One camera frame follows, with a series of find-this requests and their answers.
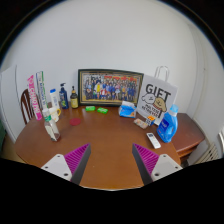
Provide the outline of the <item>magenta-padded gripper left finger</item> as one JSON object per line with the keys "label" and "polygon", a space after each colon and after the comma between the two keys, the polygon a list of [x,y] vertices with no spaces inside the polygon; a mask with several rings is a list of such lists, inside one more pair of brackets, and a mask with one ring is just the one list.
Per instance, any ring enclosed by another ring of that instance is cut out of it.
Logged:
{"label": "magenta-padded gripper left finger", "polygon": [[66,155],[56,154],[42,169],[79,185],[90,154],[91,146],[85,144]]}

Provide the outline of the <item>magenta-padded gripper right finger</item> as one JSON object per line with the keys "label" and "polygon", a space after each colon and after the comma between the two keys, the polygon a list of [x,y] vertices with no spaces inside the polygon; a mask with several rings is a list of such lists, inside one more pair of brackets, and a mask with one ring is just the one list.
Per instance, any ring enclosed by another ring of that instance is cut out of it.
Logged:
{"label": "magenta-padded gripper right finger", "polygon": [[182,169],[167,154],[158,155],[138,144],[132,146],[132,154],[144,185],[148,185]]}

